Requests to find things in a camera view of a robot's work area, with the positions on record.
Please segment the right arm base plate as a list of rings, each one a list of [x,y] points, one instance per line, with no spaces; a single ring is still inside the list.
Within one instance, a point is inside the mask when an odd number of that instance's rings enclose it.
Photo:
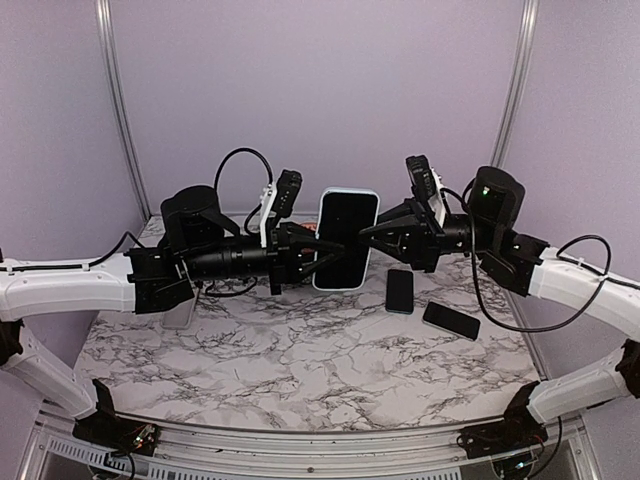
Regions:
[[[463,428],[456,443],[468,459],[476,459],[543,444],[548,438],[546,429],[539,425],[523,427],[501,420]]]

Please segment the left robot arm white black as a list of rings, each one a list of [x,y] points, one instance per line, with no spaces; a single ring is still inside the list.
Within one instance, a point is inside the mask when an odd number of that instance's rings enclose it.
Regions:
[[[82,378],[29,336],[23,319],[74,311],[164,313],[191,304],[199,283],[267,276],[277,295],[338,259],[342,245],[288,221],[293,186],[262,195],[260,235],[241,233],[224,215],[216,190],[196,185],[161,204],[164,236],[155,247],[114,250],[68,263],[1,263],[1,367],[63,407],[106,445],[125,438],[107,387]]]

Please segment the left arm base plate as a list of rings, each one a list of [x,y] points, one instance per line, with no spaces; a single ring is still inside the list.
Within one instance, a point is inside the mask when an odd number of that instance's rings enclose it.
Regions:
[[[87,417],[76,420],[72,436],[120,453],[152,456],[160,428],[144,421],[125,418]]]

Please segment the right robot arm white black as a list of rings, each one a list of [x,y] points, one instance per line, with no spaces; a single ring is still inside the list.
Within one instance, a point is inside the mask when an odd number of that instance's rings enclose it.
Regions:
[[[573,258],[536,237],[519,234],[514,224],[525,188],[507,172],[478,169],[458,201],[460,214],[450,214],[448,189],[430,167],[409,170],[412,197],[381,215],[377,225],[359,233],[362,244],[414,270],[431,273],[440,257],[465,254],[472,272],[484,272],[500,287],[574,309],[567,320],[533,328],[550,333],[587,315],[626,337],[622,347],[586,367],[521,388],[495,430],[506,448],[529,437],[535,424],[592,408],[622,397],[639,395],[639,284]]]

